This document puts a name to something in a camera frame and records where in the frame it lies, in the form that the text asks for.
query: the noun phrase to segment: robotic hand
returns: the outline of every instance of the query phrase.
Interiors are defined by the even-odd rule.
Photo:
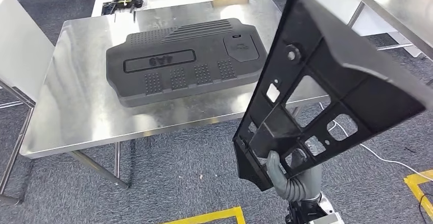
[[[292,153],[289,164],[295,168],[304,162],[306,156],[301,150]],[[327,223],[344,224],[340,215],[336,213],[326,198],[320,192],[322,183],[322,166],[317,165],[299,175],[287,179],[280,168],[280,156],[270,151],[266,162],[269,178],[277,194],[289,202],[290,214],[286,216],[286,223]]]
[[[300,165],[305,158],[302,151],[295,150],[292,153],[292,161],[289,166],[295,168]],[[280,156],[277,152],[270,151],[266,167],[277,194],[284,200],[295,202],[313,201],[320,198],[320,186],[322,184],[321,165],[306,170],[292,179],[287,179],[280,168]]]

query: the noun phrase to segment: black plastic bracket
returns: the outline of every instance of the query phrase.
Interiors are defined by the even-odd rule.
[[[285,104],[304,76],[312,77],[329,94],[331,103],[302,127]],[[273,99],[267,95],[271,85],[279,92]],[[233,138],[239,177],[264,191],[272,182],[257,157],[266,158],[270,150],[280,154],[289,179],[432,108],[432,102],[430,88],[315,0],[287,0],[253,97]],[[352,118],[357,132],[338,141],[327,125],[340,114]],[[316,156],[305,145],[313,136],[325,147]],[[290,168],[285,158],[296,149],[307,158]]]

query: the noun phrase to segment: rectangular label area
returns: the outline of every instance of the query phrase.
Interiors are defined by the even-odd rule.
[[[125,72],[134,72],[152,68],[175,65],[196,60],[196,54],[192,49],[180,52],[164,53],[148,57],[129,59],[124,62]]]

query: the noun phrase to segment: metal table edge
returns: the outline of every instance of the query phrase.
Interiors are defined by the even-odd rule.
[[[433,59],[433,48],[418,37],[412,30],[406,27],[402,22],[400,22],[394,15],[385,10],[379,3],[375,0],[361,0],[369,6],[374,12],[376,12],[380,17],[382,17],[387,23],[389,23],[393,28],[398,30],[405,38],[412,42],[418,49],[420,49],[424,54]]]

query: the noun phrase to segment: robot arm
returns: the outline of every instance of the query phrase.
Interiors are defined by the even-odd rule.
[[[329,94],[331,103],[302,127],[285,106],[305,76]],[[267,95],[271,87],[276,97]],[[288,223],[342,223],[320,193],[320,164],[431,108],[433,90],[323,6],[315,0],[287,0],[233,137],[239,177],[262,191],[275,187],[289,201]],[[355,122],[357,131],[337,140],[327,125],[341,114]],[[306,145],[311,137],[324,147],[319,154]],[[266,165],[257,157],[268,158]]]

